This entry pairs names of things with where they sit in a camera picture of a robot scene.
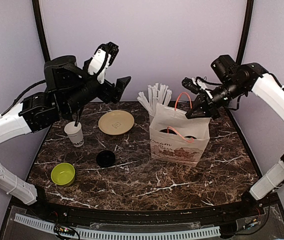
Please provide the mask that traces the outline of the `black coffee cup lid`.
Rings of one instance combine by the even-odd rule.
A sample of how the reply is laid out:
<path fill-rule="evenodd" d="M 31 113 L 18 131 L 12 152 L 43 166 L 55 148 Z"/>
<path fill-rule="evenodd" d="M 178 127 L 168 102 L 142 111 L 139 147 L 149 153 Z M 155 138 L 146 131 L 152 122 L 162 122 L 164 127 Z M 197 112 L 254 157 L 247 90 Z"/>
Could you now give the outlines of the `black coffee cup lid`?
<path fill-rule="evenodd" d="M 172 128 L 169 128 L 169 127 L 165 128 L 165 129 L 162 129 L 159 132 L 165 133 L 165 134 L 177 135 L 176 131 L 173 130 Z"/>

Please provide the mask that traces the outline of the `white paper cups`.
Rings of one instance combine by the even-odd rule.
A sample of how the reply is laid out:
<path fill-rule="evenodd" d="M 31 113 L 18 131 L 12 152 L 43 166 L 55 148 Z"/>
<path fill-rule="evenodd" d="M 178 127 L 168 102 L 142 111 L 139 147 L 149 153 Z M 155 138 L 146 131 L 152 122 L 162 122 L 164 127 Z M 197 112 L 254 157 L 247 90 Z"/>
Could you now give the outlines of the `white paper cups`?
<path fill-rule="evenodd" d="M 82 125 L 80 122 L 77 125 L 75 121 L 69 122 L 65 125 L 64 132 L 66 133 L 74 147 L 78 148 L 83 146 L 85 141 L 82 131 Z"/>

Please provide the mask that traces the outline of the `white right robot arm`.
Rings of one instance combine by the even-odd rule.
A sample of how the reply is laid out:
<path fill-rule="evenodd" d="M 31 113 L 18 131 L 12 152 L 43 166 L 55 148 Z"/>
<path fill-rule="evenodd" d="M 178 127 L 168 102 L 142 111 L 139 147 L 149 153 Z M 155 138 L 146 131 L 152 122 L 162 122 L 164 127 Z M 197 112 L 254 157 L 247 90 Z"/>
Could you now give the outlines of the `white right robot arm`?
<path fill-rule="evenodd" d="M 284 85 L 259 63 L 216 62 L 211 75 L 189 70 L 182 86 L 193 96 L 188 119 L 220 121 L 228 114 L 243 131 L 262 176 L 242 194 L 237 213 L 248 217 L 284 184 Z"/>

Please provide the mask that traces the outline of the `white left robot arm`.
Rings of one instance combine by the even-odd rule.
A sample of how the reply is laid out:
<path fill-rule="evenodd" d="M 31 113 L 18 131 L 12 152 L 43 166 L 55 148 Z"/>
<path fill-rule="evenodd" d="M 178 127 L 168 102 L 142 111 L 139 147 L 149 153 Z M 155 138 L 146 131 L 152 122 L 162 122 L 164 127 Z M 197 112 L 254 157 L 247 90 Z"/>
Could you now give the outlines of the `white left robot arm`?
<path fill-rule="evenodd" d="M 99 83 L 91 77 L 65 89 L 46 90 L 24 98 L 27 92 L 46 81 L 30 85 L 0 114 L 0 145 L 20 136 L 37 133 L 61 119 L 72 120 L 74 114 L 80 116 L 85 105 L 95 98 L 106 104 L 118 103 L 131 79 L 127 76 L 117 79 L 116 83 L 107 80 Z M 45 201 L 44 190 L 20 179 L 1 163 L 0 189 L 27 206 L 33 205 L 33 210 L 42 218 L 49 218 L 53 213 L 52 206 Z"/>

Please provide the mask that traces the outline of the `cream bear paper bag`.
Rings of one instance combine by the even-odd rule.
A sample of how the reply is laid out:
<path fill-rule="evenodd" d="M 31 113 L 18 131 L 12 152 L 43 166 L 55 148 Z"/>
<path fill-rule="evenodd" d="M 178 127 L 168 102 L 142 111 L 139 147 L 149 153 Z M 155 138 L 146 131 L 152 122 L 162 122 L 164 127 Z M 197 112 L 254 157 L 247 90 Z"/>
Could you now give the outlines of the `cream bear paper bag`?
<path fill-rule="evenodd" d="M 209 117 L 187 119 L 186 112 L 158 103 L 149 126 L 151 158 L 195 167 L 210 140 Z M 177 135 L 160 132 L 172 128 Z M 185 138 L 194 136 L 197 139 Z"/>

